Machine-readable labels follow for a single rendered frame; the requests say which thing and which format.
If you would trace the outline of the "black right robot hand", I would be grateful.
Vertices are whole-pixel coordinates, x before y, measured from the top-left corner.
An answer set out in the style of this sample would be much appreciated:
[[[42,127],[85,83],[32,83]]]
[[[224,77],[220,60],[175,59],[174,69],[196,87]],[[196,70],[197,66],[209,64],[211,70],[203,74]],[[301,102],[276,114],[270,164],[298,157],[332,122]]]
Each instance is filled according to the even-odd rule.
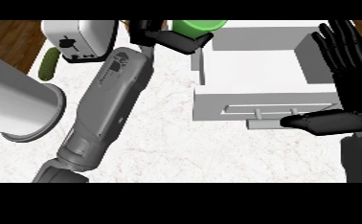
[[[329,20],[311,37],[332,74],[341,109],[292,115],[279,125],[314,136],[362,132],[362,35],[348,20]]]

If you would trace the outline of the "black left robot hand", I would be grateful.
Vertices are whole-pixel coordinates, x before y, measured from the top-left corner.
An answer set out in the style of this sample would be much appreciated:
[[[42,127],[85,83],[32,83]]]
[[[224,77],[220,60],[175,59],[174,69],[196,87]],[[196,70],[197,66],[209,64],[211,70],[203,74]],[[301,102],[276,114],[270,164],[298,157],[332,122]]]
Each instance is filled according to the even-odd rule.
[[[178,53],[190,55],[206,45],[214,37],[212,33],[190,38],[174,31],[162,31],[162,23],[162,20],[128,20],[129,42],[146,47],[159,44]]]

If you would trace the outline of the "green cup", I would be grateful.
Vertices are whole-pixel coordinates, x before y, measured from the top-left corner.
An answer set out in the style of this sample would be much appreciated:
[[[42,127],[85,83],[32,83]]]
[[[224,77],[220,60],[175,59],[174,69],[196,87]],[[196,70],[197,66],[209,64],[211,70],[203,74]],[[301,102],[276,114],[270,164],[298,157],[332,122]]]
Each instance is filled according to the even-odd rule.
[[[225,20],[174,20],[172,31],[196,39],[203,35],[212,35],[212,31],[220,29],[224,24]]]

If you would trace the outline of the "white open drawer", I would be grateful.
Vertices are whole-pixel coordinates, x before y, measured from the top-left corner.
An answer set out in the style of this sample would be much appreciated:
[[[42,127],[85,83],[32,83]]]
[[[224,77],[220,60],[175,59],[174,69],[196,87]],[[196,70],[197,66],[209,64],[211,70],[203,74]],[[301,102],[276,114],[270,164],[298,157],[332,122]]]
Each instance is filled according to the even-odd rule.
[[[320,23],[319,20],[227,21],[191,57],[191,69],[199,72],[197,86],[333,86],[311,39]]]

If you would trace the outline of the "white toaster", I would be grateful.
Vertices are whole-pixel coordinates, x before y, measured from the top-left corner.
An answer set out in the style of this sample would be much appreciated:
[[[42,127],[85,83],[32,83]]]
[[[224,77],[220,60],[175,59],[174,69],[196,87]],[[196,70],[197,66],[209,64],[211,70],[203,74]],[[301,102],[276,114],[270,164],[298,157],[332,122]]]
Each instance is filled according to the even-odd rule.
[[[116,20],[42,20],[41,31],[69,63],[101,62],[115,45]]]

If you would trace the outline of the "green cucumber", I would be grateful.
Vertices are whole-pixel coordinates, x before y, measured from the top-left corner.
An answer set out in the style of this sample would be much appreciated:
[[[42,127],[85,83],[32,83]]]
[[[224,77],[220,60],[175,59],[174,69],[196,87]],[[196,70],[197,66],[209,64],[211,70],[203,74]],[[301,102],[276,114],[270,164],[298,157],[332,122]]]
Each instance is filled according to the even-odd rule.
[[[38,79],[42,81],[51,80],[53,78],[58,56],[58,50],[54,47],[48,48],[38,69]]]

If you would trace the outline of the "grey cylindrical pot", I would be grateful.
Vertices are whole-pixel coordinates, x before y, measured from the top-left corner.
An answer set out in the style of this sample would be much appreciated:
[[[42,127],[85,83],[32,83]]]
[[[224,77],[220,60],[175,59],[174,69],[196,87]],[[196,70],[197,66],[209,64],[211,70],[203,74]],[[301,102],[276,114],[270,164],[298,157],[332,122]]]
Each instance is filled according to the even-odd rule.
[[[39,83],[0,59],[0,134],[16,143],[39,139],[66,107],[61,89]]]

